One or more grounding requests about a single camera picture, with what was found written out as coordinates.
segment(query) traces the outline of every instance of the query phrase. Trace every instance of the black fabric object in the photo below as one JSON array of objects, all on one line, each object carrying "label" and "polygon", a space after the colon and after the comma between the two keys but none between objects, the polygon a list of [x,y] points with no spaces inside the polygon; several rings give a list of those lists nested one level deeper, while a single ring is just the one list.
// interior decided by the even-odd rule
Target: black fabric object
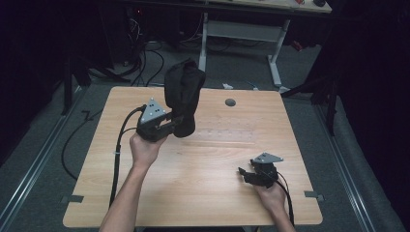
[{"label": "black fabric object", "polygon": [[165,74],[165,102],[172,108],[172,119],[184,117],[182,123],[175,127],[176,137],[187,137],[195,131],[193,115],[205,78],[205,72],[199,70],[191,58],[174,65]]}]

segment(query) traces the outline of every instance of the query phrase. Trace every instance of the black clamp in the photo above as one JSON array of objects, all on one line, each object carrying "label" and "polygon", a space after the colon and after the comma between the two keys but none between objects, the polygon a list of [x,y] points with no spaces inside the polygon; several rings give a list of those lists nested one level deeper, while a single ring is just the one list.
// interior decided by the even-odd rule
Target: black clamp
[{"label": "black clamp", "polygon": [[278,180],[277,168],[274,166],[274,162],[278,161],[283,161],[283,159],[268,153],[263,153],[259,157],[250,160],[250,164],[253,166],[255,173],[247,172],[241,167],[238,167],[239,173],[244,176],[246,183],[264,186],[268,189]]},{"label": "black clamp", "polygon": [[[161,125],[162,121],[171,122]],[[165,110],[151,98],[139,116],[136,132],[145,140],[157,142],[174,132],[175,126],[182,123],[183,116],[172,118],[172,112]]]}]

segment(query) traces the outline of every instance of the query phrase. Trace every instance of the metal track on floor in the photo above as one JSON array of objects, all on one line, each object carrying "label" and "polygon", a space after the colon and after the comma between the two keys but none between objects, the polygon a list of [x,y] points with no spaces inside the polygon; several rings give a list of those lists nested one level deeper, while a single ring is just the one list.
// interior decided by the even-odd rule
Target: metal track on floor
[{"label": "metal track on floor", "polygon": [[323,131],[326,133],[329,144],[331,145],[337,163],[337,172],[340,175],[340,179],[343,182],[344,188],[346,189],[346,193],[350,199],[350,203],[352,204],[352,208],[362,227],[362,230],[369,232],[376,231],[373,222],[371,221],[370,215],[367,212],[362,195],[359,193],[359,190],[357,189],[356,184],[353,181],[352,176],[350,175],[343,155],[341,154],[341,151],[337,146],[337,142],[335,138],[329,134],[329,131],[326,127],[326,117],[323,109],[320,105],[314,105],[313,109],[316,113],[316,116],[319,118],[320,125]]},{"label": "metal track on floor", "polygon": [[19,209],[21,208],[22,204],[24,203],[25,199],[30,193],[31,188],[36,183],[48,159],[50,158],[52,148],[58,136],[60,135],[61,131],[63,130],[70,116],[72,115],[75,106],[80,102],[80,100],[84,96],[85,92],[86,89],[80,87],[76,88],[76,90],[74,91],[73,106],[66,115],[62,115],[60,117],[57,124],[54,126],[53,130],[48,135],[42,149],[37,154],[36,159],[33,161],[24,178],[18,185],[8,205],[0,215],[0,232],[8,231],[9,227],[12,225],[15,216],[17,215]]}]

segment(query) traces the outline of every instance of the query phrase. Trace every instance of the human arm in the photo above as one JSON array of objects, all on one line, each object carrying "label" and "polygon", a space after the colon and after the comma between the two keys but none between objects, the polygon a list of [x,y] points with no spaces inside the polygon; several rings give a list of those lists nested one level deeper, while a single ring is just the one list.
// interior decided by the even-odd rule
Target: human arm
[{"label": "human arm", "polygon": [[279,232],[296,231],[284,208],[286,194],[278,183],[274,183],[270,188],[253,186],[262,200],[262,204],[269,212],[275,222],[275,227]]},{"label": "human arm", "polygon": [[142,183],[165,140],[166,137],[155,143],[148,142],[138,134],[130,138],[132,168],[106,213],[100,231],[133,231]]}]

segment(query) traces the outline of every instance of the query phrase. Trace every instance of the light wood surface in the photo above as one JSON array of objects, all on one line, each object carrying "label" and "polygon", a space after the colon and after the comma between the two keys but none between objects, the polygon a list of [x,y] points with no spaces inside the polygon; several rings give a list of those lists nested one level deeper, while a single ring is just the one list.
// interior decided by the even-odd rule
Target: light wood surface
[{"label": "light wood surface", "polygon": [[236,4],[253,7],[275,8],[296,12],[330,13],[332,8],[328,3],[323,7],[314,5],[313,0],[305,0],[305,4],[298,4],[296,0],[208,0],[209,2]]},{"label": "light wood surface", "polygon": [[[108,210],[115,143],[133,109],[153,97],[167,112],[162,88],[114,87],[83,164],[64,217],[68,227],[98,227]],[[236,105],[225,105],[233,99]],[[135,127],[139,113],[129,120]],[[144,181],[136,226],[271,225],[257,193],[243,181],[238,167],[263,152],[284,158],[276,163],[287,180],[296,224],[318,224],[322,216],[314,198],[298,144],[282,99],[273,91],[202,89],[189,137],[168,136]],[[129,138],[123,136],[118,189],[132,164]]]}]

